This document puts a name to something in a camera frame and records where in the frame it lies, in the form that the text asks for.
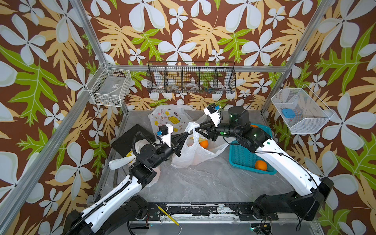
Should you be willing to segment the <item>white printed plastic bag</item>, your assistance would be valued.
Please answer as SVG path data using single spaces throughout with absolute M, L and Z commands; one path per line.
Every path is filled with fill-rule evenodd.
M 148 185 L 153 186 L 161 175 L 160 167 L 156 165 L 157 160 L 154 160 L 158 156 L 157 149 L 154 145 L 146 142 L 147 140 L 137 141 L 131 155 L 109 162 L 111 170 L 128 165 L 129 173 L 138 179 L 143 188 Z

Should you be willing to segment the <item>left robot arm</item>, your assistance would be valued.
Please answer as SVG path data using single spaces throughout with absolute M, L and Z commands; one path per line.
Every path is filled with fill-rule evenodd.
M 147 215 L 148 203 L 138 195 L 156 176 L 154 170 L 172 155 L 181 156 L 188 132 L 172 135 L 170 144 L 148 140 L 140 151 L 136 150 L 137 137 L 147 140 L 139 131 L 132 141 L 135 163 L 129 167 L 129 174 L 102 199 L 84 209 L 74 210 L 65 221 L 65 235 L 108 235 L 121 225 Z

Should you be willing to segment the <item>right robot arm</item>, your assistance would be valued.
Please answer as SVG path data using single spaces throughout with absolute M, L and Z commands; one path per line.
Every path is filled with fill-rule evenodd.
M 292 213 L 301 220 L 313 221 L 327 200 L 334 183 L 303 167 L 283 151 L 260 127 L 252 125 L 249 113 L 241 106 L 229 109 L 229 121 L 222 123 L 221 108 L 210 104 L 204 109 L 210 121 L 201 123 L 195 131 L 207 139 L 235 138 L 239 145 L 261 157 L 277 170 L 294 188 L 292 192 L 259 196 L 252 203 L 252 215 L 266 219 L 276 213 Z

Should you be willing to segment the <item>orange front left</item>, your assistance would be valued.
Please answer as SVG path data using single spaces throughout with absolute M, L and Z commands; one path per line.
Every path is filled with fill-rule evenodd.
M 201 146 L 202 148 L 204 148 L 204 149 L 207 149 L 208 146 L 209 146 L 209 142 L 208 142 L 208 140 L 201 141 L 199 144 L 200 144 L 200 146 Z

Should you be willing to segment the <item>teal plastic basket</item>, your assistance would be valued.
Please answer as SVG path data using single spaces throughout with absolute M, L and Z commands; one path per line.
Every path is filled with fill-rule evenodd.
M 259 148 L 267 140 L 267 138 L 270 138 L 272 136 L 271 129 L 267 126 L 259 124 L 256 124 L 257 126 L 259 126 L 259 128 L 253 128 L 250 125 L 238 128 L 237 125 L 230 126 L 232 129 L 236 130 L 236 133 L 238 135 L 240 135 L 243 139 L 246 139 L 246 142 L 250 144 L 249 150 L 248 148 L 243 147 L 240 144 L 236 145 L 238 143 L 237 140 L 231 142 L 229 154 L 230 164 L 234 167 L 255 173 L 269 175 L 276 174 L 277 171 L 269 163 L 267 163 L 266 160 L 263 160 L 261 157 L 255 154 L 257 148 Z M 255 163 L 258 160 L 263 160 L 267 163 L 267 171 L 255 169 Z

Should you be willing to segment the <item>black plastic tool case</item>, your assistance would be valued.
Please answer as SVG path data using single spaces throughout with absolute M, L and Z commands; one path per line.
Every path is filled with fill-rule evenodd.
M 125 157 L 132 150 L 132 142 L 135 134 L 137 132 L 143 132 L 150 140 L 155 141 L 155 135 L 146 130 L 139 124 L 136 124 L 128 131 L 123 133 L 119 138 L 117 138 L 111 147 L 122 157 Z

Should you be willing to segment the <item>orange front right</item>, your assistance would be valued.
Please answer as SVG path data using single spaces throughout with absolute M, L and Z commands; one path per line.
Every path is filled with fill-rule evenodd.
M 261 170 L 261 171 L 267 171 L 268 170 L 268 165 L 265 161 L 263 160 L 258 160 L 255 163 L 255 169 Z

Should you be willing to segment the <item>blue object in basket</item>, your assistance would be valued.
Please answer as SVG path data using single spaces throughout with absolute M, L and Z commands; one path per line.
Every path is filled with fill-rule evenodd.
M 282 114 L 286 119 L 294 119 L 296 117 L 295 112 L 292 109 L 282 109 Z

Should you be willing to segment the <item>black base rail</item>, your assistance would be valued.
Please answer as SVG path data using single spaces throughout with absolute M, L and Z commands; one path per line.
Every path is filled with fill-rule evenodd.
M 148 207 L 139 217 L 142 220 L 158 221 L 164 215 L 202 217 L 204 219 L 219 216 L 234 217 L 236 220 L 260 220 L 264 213 L 252 202 L 209 202 L 209 203 L 163 203 L 149 202 Z

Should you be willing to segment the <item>aluminium frame post right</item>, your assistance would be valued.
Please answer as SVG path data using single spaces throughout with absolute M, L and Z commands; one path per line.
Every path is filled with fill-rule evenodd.
M 281 87 L 281 84 L 288 78 L 288 73 L 292 72 L 292 67 L 297 63 L 299 55 L 303 52 L 306 45 L 308 44 L 311 36 L 314 34 L 315 30 L 317 29 L 318 25 L 320 24 L 322 18 L 325 16 L 328 8 L 332 6 L 333 2 L 335 1 L 321 1 L 320 5 L 318 6 L 317 10 L 315 11 L 314 15 L 312 16 L 310 22 L 308 23 L 301 39 L 298 41 L 298 44 L 292 53 L 290 60 L 284 67 L 270 67 L 270 72 L 280 72 L 281 76 L 278 78 L 276 84 L 274 85 L 273 89 L 271 90 L 269 96 L 265 100 L 264 105 L 262 106 L 262 113 L 265 113 L 270 104 L 272 97 L 277 93 L 278 88 Z

